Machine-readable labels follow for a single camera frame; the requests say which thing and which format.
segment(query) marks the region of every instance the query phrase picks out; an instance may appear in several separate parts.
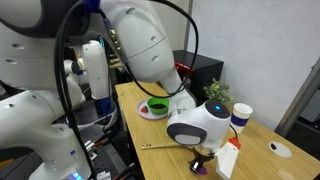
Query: white cup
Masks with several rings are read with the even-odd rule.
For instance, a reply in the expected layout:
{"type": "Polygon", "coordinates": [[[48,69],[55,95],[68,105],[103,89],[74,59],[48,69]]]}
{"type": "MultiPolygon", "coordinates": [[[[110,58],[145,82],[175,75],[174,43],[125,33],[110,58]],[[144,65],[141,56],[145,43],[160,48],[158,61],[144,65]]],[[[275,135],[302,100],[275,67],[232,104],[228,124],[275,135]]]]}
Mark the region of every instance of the white cup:
{"type": "Polygon", "coordinates": [[[242,132],[252,112],[253,109],[250,106],[243,103],[236,103],[233,106],[231,126],[237,131],[238,134],[242,132]]]}

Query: metal frame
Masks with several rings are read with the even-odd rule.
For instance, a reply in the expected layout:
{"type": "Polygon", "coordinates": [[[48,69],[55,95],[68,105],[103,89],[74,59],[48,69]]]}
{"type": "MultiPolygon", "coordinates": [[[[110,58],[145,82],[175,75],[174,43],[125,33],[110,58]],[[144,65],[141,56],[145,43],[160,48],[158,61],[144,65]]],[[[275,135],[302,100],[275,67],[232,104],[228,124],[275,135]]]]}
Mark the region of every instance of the metal frame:
{"type": "MultiPolygon", "coordinates": [[[[188,14],[192,16],[192,8],[193,7],[193,0],[189,0],[189,7],[188,7],[188,14]]],[[[190,22],[187,21],[186,26],[186,34],[184,38],[184,50],[187,51],[188,49],[188,42],[189,42],[189,34],[190,34],[190,22]]]]}
{"type": "Polygon", "coordinates": [[[292,101],[275,132],[285,137],[320,86],[320,58],[292,101]]]}

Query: robotic arm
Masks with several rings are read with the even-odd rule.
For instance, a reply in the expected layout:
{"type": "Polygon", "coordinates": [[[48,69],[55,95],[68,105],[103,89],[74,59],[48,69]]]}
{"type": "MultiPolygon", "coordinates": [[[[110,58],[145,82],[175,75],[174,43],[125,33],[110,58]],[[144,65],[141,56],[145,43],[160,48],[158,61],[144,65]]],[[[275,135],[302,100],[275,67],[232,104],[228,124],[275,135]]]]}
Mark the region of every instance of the robotic arm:
{"type": "MultiPolygon", "coordinates": [[[[63,115],[54,84],[52,71],[54,40],[50,38],[55,36],[64,15],[76,2],[77,0],[0,2],[0,22],[3,24],[0,23],[0,77],[7,84],[29,90],[20,96],[9,98],[6,102],[0,102],[0,110],[6,112],[0,117],[0,124],[14,119],[16,116],[14,112],[23,112],[28,109],[28,105],[22,104],[23,106],[17,106],[15,111],[8,111],[8,108],[12,109],[12,107],[7,107],[8,104],[11,102],[19,104],[21,101],[30,104],[33,101],[30,101],[28,97],[32,96],[33,92],[39,96],[41,102],[33,102],[32,107],[37,109],[42,106],[41,112],[48,112],[42,113],[40,117],[28,114],[30,121],[24,121],[26,123],[23,124],[23,128],[41,122],[37,131],[32,128],[27,131],[27,140],[30,143],[4,139],[5,136],[1,133],[6,132],[7,134],[4,135],[9,136],[11,133],[19,132],[19,128],[14,129],[15,132],[8,132],[3,131],[0,126],[0,149],[21,145],[36,147],[36,152],[44,157],[45,163],[35,171],[31,179],[42,177],[44,174],[46,174],[46,179],[50,179],[48,175],[51,179],[62,179],[74,172],[79,172],[82,177],[88,177],[88,167],[84,165],[83,154],[79,153],[81,151],[79,145],[75,145],[75,137],[71,135],[67,127],[50,126],[54,119],[63,115]],[[21,77],[16,78],[17,72],[21,73],[21,77]],[[43,142],[42,139],[33,141],[39,136],[42,136],[43,139],[48,138],[50,141],[43,142]],[[55,141],[52,141],[56,144],[66,144],[65,146],[58,145],[58,149],[61,150],[59,153],[55,151],[57,147],[50,144],[52,138],[56,138],[55,141]],[[73,159],[74,153],[79,153],[77,154],[79,158],[73,159]],[[56,156],[60,157],[58,161],[52,159],[56,156]]],[[[176,92],[181,85],[181,79],[175,70],[168,38],[152,4],[148,1],[102,0],[100,9],[105,13],[105,17],[93,13],[90,24],[87,21],[88,16],[83,15],[85,10],[76,10],[69,21],[67,34],[79,35],[88,31],[100,33],[137,80],[160,81],[168,94],[176,92]]],[[[94,72],[93,68],[90,68],[91,58],[100,60],[105,58],[99,54],[101,53],[99,44],[97,46],[97,42],[90,41],[82,47],[75,48],[85,58],[89,76],[95,77],[93,74],[98,73],[98,70],[94,72]]],[[[99,68],[100,71],[102,73],[100,75],[106,78],[103,69],[99,68]]],[[[108,91],[109,89],[105,83],[97,82],[94,78],[90,78],[90,86],[97,87],[93,96],[105,98],[100,90],[108,91]]],[[[82,98],[79,87],[72,81],[69,81],[68,86],[75,105],[82,98]]],[[[194,148],[196,158],[190,165],[191,170],[197,172],[203,162],[212,159],[213,155],[218,152],[222,138],[228,129],[230,114],[224,105],[213,101],[207,101],[196,108],[194,99],[184,89],[170,97],[168,119],[167,133],[173,140],[184,145],[199,145],[194,148]]]]}

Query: potted plant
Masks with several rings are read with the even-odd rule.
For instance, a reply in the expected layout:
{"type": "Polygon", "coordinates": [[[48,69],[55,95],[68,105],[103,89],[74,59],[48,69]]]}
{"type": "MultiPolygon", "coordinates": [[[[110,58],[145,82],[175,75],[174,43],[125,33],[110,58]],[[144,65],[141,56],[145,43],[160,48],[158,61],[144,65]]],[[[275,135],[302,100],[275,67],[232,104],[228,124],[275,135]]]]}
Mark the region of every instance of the potted plant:
{"type": "Polygon", "coordinates": [[[221,103],[233,101],[233,97],[228,94],[229,89],[230,84],[223,84],[220,81],[217,81],[216,79],[213,79],[213,82],[210,86],[206,86],[203,88],[207,98],[219,101],[221,103]]]}

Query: cable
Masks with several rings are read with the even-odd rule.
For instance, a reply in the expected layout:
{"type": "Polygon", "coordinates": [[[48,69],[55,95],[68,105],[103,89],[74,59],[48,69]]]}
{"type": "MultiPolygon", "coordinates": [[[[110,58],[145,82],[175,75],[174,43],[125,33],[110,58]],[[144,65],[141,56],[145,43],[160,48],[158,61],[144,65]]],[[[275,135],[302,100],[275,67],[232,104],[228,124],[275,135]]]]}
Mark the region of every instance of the cable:
{"type": "Polygon", "coordinates": [[[88,87],[87,89],[85,89],[82,94],[86,93],[87,91],[89,91],[90,87],[88,87]]]}
{"type": "MultiPolygon", "coordinates": [[[[153,2],[157,2],[157,3],[160,3],[160,4],[164,4],[164,5],[167,5],[169,7],[171,7],[172,9],[178,11],[180,14],[182,14],[184,17],[186,17],[189,22],[192,24],[192,27],[194,29],[194,32],[195,32],[195,37],[196,37],[196,42],[195,42],[195,50],[194,50],[194,56],[193,56],[193,59],[192,59],[192,63],[191,63],[191,66],[190,66],[190,69],[193,69],[193,65],[195,63],[195,60],[196,60],[196,57],[197,57],[197,54],[198,54],[198,46],[199,46],[199,32],[198,32],[198,27],[196,25],[196,23],[194,22],[194,20],[192,19],[191,16],[189,16],[188,13],[186,13],[183,9],[181,9],[179,6],[169,2],[169,1],[163,1],[163,0],[148,0],[148,1],[153,1],[153,2]]],[[[173,92],[173,93],[168,93],[169,95],[168,96],[158,96],[158,95],[154,95],[150,92],[148,92],[146,89],[144,89],[141,84],[137,81],[137,79],[135,78],[135,76],[133,75],[129,65],[127,63],[125,63],[125,66],[130,74],[130,76],[132,77],[133,81],[136,83],[136,85],[143,91],[145,92],[146,94],[152,96],[152,97],[156,97],[156,98],[170,98],[176,94],[178,94],[179,92],[183,91],[185,89],[185,84],[187,83],[187,79],[190,78],[190,74],[189,73],[187,75],[187,77],[181,82],[179,88],[173,92]]]]}
{"type": "Polygon", "coordinates": [[[234,127],[232,127],[231,125],[229,125],[231,127],[231,129],[233,130],[234,134],[236,135],[236,138],[238,139],[238,133],[237,131],[234,129],[234,127]]]}
{"type": "MultiPolygon", "coordinates": [[[[106,17],[106,15],[103,13],[103,11],[100,9],[100,11],[102,12],[102,17],[103,18],[107,18],[106,17]]],[[[105,54],[106,54],[106,59],[107,59],[107,64],[108,64],[108,80],[109,80],[109,83],[108,83],[108,89],[109,89],[109,93],[108,93],[108,97],[109,98],[111,98],[112,99],[112,97],[110,97],[111,96],[111,78],[110,78],[110,71],[111,71],[111,69],[110,69],[110,47],[109,46],[105,46],[104,47],[104,50],[105,50],[105,54]]],[[[106,128],[106,126],[107,126],[107,124],[106,124],[106,120],[107,120],[107,118],[105,119],[105,121],[104,121],[104,125],[103,125],[103,128],[102,128],[102,131],[103,131],[103,133],[106,133],[106,130],[105,130],[105,128],[106,128]]]]}
{"type": "Polygon", "coordinates": [[[130,170],[132,171],[132,169],[135,167],[135,163],[131,163],[128,167],[126,167],[118,176],[116,176],[115,178],[113,178],[113,180],[121,180],[124,179],[123,177],[128,174],[130,172],[130,170]]]}
{"type": "Polygon", "coordinates": [[[103,19],[107,18],[106,14],[101,9],[99,9],[99,14],[102,16],[103,19]]]}
{"type": "Polygon", "coordinates": [[[79,7],[84,6],[83,2],[77,2],[74,4],[67,14],[65,15],[57,36],[56,36],[56,42],[55,42],[55,49],[54,49],[54,72],[55,72],[55,78],[56,78],[56,85],[57,85],[57,90],[59,94],[59,98],[61,101],[61,105],[63,107],[63,110],[65,111],[66,117],[68,118],[69,121],[69,127],[72,128],[72,130],[75,133],[75,136],[77,140],[79,141],[79,144],[83,150],[83,153],[85,154],[86,160],[88,162],[88,165],[90,167],[90,170],[92,172],[91,176],[93,177],[94,180],[96,180],[96,173],[93,168],[93,164],[91,162],[90,155],[88,151],[86,150],[86,147],[81,139],[80,133],[78,126],[76,124],[76,119],[74,117],[74,114],[72,112],[72,103],[70,100],[70,94],[68,91],[68,85],[67,85],[67,80],[65,77],[65,70],[64,70],[64,63],[63,63],[63,55],[64,55],[64,39],[65,39],[65,29],[66,29],[66,24],[71,16],[71,14],[78,9],[79,7]]]}
{"type": "Polygon", "coordinates": [[[31,153],[27,154],[26,157],[24,157],[19,164],[17,164],[4,178],[3,180],[5,180],[14,170],[16,170],[30,155],[31,153]]]}

